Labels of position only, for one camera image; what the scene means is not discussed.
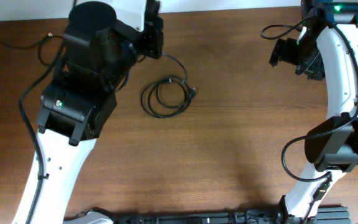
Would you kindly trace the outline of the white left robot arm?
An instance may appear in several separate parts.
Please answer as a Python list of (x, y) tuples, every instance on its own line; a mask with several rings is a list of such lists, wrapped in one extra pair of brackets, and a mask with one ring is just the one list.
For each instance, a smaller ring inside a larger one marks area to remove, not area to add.
[(14, 223), (63, 223), (84, 161), (140, 55), (162, 55), (159, 1), (86, 1), (69, 13), (41, 96), (34, 160)]

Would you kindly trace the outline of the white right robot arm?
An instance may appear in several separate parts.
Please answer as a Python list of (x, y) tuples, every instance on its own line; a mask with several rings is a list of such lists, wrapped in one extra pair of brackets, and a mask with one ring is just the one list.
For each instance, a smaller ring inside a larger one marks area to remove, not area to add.
[[(325, 122), (300, 136), (306, 165), (276, 210), (249, 210), (247, 223), (350, 223), (343, 206), (324, 207), (333, 185), (358, 166), (358, 1), (302, 1), (299, 23), (275, 36), (270, 64), (324, 80)], [(297, 30), (297, 39), (288, 32)]]

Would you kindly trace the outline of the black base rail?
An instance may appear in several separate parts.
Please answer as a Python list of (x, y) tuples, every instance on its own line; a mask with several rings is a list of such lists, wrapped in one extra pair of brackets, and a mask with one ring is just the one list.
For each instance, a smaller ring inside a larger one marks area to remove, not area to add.
[(71, 223), (111, 224), (247, 224), (247, 223), (309, 223), (309, 224), (351, 224), (347, 207), (319, 208), (315, 216), (285, 216), (276, 210), (248, 210), (246, 212), (193, 213), (181, 215), (118, 215), (95, 207), (81, 217), (65, 220)]

